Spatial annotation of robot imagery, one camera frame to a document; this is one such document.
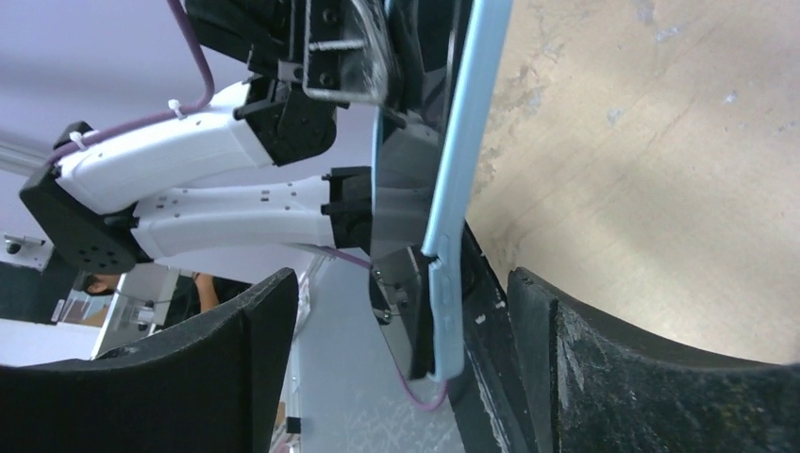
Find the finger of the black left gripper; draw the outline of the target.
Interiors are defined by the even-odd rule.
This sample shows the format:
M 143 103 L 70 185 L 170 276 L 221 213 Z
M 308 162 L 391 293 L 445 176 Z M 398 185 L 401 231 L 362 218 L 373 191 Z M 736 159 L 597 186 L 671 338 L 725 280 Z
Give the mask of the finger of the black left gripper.
M 400 81 L 381 1 L 307 1 L 303 90 L 331 103 L 386 106 Z

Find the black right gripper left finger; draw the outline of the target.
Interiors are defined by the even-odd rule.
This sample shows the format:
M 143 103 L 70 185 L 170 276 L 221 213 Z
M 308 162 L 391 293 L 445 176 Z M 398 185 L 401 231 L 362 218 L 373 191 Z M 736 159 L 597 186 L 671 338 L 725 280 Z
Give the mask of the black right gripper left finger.
M 298 309 L 276 271 L 100 358 L 1 370 L 5 452 L 266 452 Z

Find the light blue phone case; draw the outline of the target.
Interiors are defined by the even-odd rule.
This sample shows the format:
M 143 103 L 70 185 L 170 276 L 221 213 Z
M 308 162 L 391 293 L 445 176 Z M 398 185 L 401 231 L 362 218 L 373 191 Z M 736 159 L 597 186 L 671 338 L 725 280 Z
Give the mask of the light blue phone case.
M 462 236 L 512 8 L 509 1 L 470 2 L 472 12 L 423 243 L 424 254 L 435 260 L 430 283 L 436 356 L 447 373 L 443 381 L 458 376 L 464 363 Z

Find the black phone with white sticker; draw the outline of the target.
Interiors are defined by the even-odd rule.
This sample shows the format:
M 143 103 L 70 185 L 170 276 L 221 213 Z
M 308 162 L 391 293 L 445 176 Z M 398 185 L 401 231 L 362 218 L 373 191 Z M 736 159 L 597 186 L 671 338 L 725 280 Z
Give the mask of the black phone with white sticker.
M 407 380 L 447 378 L 436 356 L 423 243 L 442 163 L 470 1 L 387 5 L 398 76 L 377 120 L 369 297 L 392 359 Z

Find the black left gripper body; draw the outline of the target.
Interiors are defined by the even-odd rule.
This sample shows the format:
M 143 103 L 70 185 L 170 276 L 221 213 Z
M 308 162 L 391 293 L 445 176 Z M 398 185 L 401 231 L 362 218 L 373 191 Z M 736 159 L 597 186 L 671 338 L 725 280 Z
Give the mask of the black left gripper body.
M 287 82 L 303 79 L 305 1 L 188 0 L 184 8 L 198 41 Z

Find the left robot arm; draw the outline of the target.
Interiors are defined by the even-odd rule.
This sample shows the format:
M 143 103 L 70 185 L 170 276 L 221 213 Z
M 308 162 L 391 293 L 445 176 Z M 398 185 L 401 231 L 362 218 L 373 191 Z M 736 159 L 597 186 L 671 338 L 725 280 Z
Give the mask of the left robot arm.
M 122 274 L 215 247 L 367 250 L 367 166 L 262 185 L 198 181 L 317 157 L 336 140 L 339 109 L 387 101 L 397 62 L 383 4 L 173 1 L 170 9 L 204 93 L 107 130 L 78 122 L 62 132 L 19 193 L 57 251 L 81 270 Z

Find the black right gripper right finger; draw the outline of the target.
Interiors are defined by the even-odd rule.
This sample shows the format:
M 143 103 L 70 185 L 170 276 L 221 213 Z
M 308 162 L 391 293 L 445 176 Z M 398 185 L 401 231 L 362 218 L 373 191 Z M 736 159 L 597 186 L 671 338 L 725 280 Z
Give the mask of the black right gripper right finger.
M 525 268 L 508 275 L 515 350 L 541 452 L 795 452 L 799 367 L 658 336 Z

